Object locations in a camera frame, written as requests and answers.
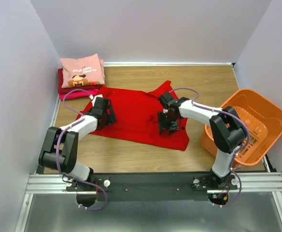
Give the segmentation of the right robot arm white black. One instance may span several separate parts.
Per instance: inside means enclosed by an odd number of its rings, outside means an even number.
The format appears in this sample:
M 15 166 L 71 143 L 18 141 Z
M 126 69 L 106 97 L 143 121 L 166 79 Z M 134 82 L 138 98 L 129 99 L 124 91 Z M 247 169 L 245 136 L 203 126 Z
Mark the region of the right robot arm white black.
M 171 135 L 179 131 L 183 119 L 193 119 L 210 127 L 217 152 L 203 183 L 212 189 L 224 186 L 230 178 L 235 156 L 245 148 L 244 141 L 250 139 L 249 130 L 236 110 L 209 107 L 186 97 L 175 99 L 171 92 L 162 94 L 158 101 L 163 106 L 163 111 L 158 113 L 159 133 L 167 131 Z

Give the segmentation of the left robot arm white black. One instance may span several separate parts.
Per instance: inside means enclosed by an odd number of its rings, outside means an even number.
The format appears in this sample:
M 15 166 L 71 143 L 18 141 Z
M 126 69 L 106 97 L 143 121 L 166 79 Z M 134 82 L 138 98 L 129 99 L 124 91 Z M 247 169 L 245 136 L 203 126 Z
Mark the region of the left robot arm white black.
M 66 126 L 50 127 L 42 145 L 39 165 L 57 170 L 70 178 L 94 183 L 94 171 L 77 161 L 78 143 L 89 133 L 116 123 L 116 116 L 110 99 L 94 98 L 89 111 Z

